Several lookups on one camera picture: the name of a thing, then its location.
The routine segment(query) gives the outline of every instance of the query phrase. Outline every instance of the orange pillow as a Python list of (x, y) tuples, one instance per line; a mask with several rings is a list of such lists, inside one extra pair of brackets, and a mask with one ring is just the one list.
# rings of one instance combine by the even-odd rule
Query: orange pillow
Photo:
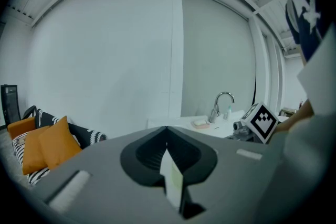
[(81, 151), (69, 131), (66, 116), (41, 134), (39, 140), (44, 160), (49, 169), (56, 168)]
[(25, 151), (23, 152), (22, 172), (24, 175), (48, 167), (41, 151), (39, 136), (49, 126), (30, 131), (26, 136)]

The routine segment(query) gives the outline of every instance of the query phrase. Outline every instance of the small bottle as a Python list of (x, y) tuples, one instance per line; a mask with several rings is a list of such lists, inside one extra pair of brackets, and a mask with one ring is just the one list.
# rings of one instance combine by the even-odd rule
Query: small bottle
[(226, 116), (226, 119), (229, 121), (231, 119), (231, 106), (229, 105), (229, 108), (227, 109), (227, 116)]

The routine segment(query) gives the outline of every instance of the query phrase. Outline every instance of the black chair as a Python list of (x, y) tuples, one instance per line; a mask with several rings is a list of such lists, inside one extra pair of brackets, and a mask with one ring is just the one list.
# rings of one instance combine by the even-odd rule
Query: black chair
[[(1, 85), (1, 102), (6, 127), (13, 122), (21, 120), (17, 85)], [(36, 107), (33, 105), (26, 110), (22, 120), (28, 118), (30, 115), (34, 116), (34, 112), (36, 112)]]

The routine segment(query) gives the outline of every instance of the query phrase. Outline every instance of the sink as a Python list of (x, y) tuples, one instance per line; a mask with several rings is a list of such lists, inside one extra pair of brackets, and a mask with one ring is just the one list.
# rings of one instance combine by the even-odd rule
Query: sink
[(196, 129), (191, 123), (197, 120), (208, 120), (208, 116), (190, 116), (181, 118), (158, 118), (148, 119), (147, 128), (161, 127), (161, 126), (176, 126), (182, 127), (197, 133), (203, 133), (215, 137), (225, 138), (233, 134), (233, 123), (238, 121), (245, 112), (243, 110), (232, 112), (230, 120), (225, 120), (224, 115), (221, 114), (215, 123), (210, 123), (207, 129)]

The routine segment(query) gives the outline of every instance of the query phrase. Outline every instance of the person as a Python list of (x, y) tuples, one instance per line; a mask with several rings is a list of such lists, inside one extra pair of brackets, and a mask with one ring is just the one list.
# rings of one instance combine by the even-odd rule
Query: person
[[(330, 0), (288, 0), (286, 19), (299, 45), (305, 65), (320, 45), (333, 20), (333, 5)], [(277, 125), (274, 133), (289, 131), (296, 123), (314, 115), (307, 100), (292, 117)]]

